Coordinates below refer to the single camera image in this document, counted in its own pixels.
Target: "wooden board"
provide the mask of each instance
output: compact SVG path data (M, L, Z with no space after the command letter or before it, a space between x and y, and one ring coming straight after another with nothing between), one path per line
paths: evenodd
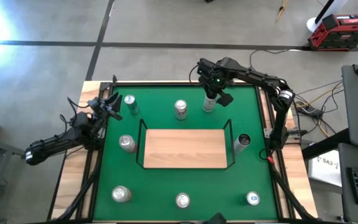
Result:
M81 97L80 97L80 105L85 105L88 100L92 100L99 93L100 83L103 81L87 81L84 82ZM122 82L122 83L147 83L148 81L130 81L130 82ZM178 82L178 83L188 83L188 81L160 81L160 82ZM265 100L265 93L261 91L260 97L262 99L262 106L264 109L264 118L267 127L271 127L271 122L269 119L269 113L267 110L267 104ZM81 109L79 111L89 112L90 109ZM289 111L287 116L287 123L285 125L287 128L294 128L295 123L293 120L293 116L291 111ZM94 152L93 158L96 158L97 152ZM273 155L275 160L277 161L276 153ZM297 145L286 145L283 148L283 158L285 163L285 168L287 170L287 177L290 184L291 191L297 197L298 201L302 204L302 206L314 217L318 217L316 206L313 200L313 194L311 193L310 184L308 174L306 173L305 163L303 162L302 152L300 146ZM80 179L81 176L77 177L77 173L82 173L84 170L86 161L86 153L83 153L81 150L74 153L73 156L70 156L65 160L63 173L60 178L60 183L58 185L58 191L60 189L66 189L57 195L55 204L53 206L52 218L59 217L64 209L73 201L75 195L78 193L79 187L76 183L71 181L71 179ZM282 192L281 188L279 188L280 201L283 208L283 214L285 218L288 218L288 210L287 203L285 200L285 195ZM89 199L90 197L85 198L85 206L83 208L83 217L87 217L87 211L89 209Z
M226 168L223 129L148 129L145 168Z

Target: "table leg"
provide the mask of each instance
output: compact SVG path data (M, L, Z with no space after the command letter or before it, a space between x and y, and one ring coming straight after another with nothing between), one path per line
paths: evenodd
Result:
M338 147L339 143L348 143L351 144L349 137L349 129L343 129L342 131L336 133L333 136L330 136L320 142L317 142L305 149L302 150L302 155L304 160L312 159L321 154L329 152Z

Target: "white paper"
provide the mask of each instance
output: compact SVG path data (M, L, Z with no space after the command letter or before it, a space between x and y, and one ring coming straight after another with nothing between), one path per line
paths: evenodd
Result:
M339 152L332 150L309 160L309 177L342 187Z

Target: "can lid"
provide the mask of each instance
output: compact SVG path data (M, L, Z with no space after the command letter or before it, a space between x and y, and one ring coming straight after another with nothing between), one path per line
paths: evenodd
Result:
M247 201L250 205L259 204L259 194L257 192L249 192L247 194Z
M135 96L134 95L126 95L124 98L124 102L126 104L132 104L135 102Z
M184 100L178 100L175 103L175 108L178 108L179 110L185 109L186 108L186 101Z
M129 146L131 145L131 138L129 135L125 134L119 138L120 146Z
M186 193L180 193L177 196L177 205L180 208L186 208L190 204L189 195Z
M112 198L120 201L126 197L125 190L122 186L117 186L112 190Z
M248 136L248 134L240 134L239 142L245 146L251 142L251 138Z

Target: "wooden table frame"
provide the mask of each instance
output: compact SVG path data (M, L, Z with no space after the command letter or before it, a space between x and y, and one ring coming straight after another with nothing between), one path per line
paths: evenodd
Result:
M100 95L100 90L109 87L111 82L88 81L84 82L80 97L80 105L85 105L88 100L92 100ZM239 82L239 85L250 85L244 82ZM117 82L118 86L133 86L133 85L190 85L188 81L157 81L157 82ZM259 112L262 126L264 128L272 128L272 121L274 121L275 113L269 98L256 87L257 100L259 104ZM91 112L90 108L78 108L78 111ZM295 123L291 111L288 112L286 127L288 129L294 128ZM64 159L60 175L55 188L53 199L50 206L47 219L59 217L69 206L72 200L79 192L84 181L90 176L91 170L94 169L96 160L101 160L103 153L98 151L87 151L81 149L70 157ZM317 217L316 207L311 193L308 175L306 173L305 164L298 144L287 144L282 151L274 152L273 158L275 160L275 167L280 172L283 180L289 184L291 191L297 197L299 202L305 209L314 217ZM271 178L272 188L275 196L275 204L277 215L280 218L299 218L299 215L294 212L293 207L289 204L282 189ZM96 189L98 180L94 183L85 195L78 210L71 218L83 220L83 222L93 221L93 212L96 201Z

